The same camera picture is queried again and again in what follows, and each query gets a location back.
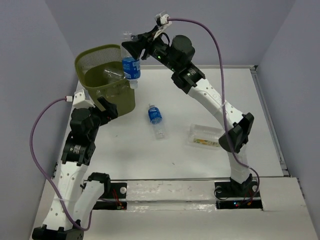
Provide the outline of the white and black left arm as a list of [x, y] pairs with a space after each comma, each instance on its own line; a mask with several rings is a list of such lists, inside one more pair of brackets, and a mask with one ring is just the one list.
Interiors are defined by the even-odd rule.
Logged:
[[87, 179], [91, 158], [96, 149], [95, 139], [101, 126], [118, 117], [115, 104], [99, 97], [104, 107], [99, 110], [91, 102], [84, 103], [78, 96], [59, 98], [59, 102], [72, 102], [73, 111], [69, 122], [70, 132], [66, 138], [62, 155], [58, 183], [54, 183], [39, 164], [30, 133], [30, 153], [36, 167], [53, 188], [53, 197], [48, 213], [40, 227], [32, 232], [34, 240], [81, 240], [91, 227], [92, 211], [97, 200], [110, 194], [111, 179], [106, 173], [93, 172]]

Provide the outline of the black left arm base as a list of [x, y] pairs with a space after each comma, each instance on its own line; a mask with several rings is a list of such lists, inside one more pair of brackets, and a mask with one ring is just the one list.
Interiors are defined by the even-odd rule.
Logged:
[[103, 193], [95, 203], [93, 210], [126, 210], [127, 190], [126, 182], [111, 182], [110, 191]]

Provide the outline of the silver cap clear bottle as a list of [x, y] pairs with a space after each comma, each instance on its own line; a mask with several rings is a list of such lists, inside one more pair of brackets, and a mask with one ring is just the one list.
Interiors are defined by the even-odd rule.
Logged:
[[106, 79], [108, 84], [112, 84], [125, 79], [125, 74], [121, 69], [114, 67], [106, 67], [103, 70], [103, 77]]

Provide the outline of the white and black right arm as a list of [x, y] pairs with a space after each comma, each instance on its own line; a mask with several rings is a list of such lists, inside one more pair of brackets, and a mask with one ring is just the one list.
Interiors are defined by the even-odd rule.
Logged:
[[245, 146], [254, 122], [254, 116], [234, 108], [214, 89], [205, 74], [192, 63], [195, 48], [184, 35], [176, 35], [171, 43], [150, 31], [122, 42], [122, 47], [134, 59], [153, 57], [173, 72], [171, 79], [184, 93], [197, 100], [224, 128], [218, 139], [227, 152], [230, 164], [230, 182], [226, 190], [234, 196], [246, 193], [253, 180], [248, 168]]

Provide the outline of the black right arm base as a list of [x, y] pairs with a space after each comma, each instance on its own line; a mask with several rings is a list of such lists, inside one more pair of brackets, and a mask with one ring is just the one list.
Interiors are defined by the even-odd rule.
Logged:
[[261, 195], [257, 189], [257, 182], [253, 181], [246, 190], [236, 192], [231, 188], [229, 181], [218, 181], [214, 183], [213, 194], [216, 198], [217, 210], [241, 210], [241, 209], [263, 209]]

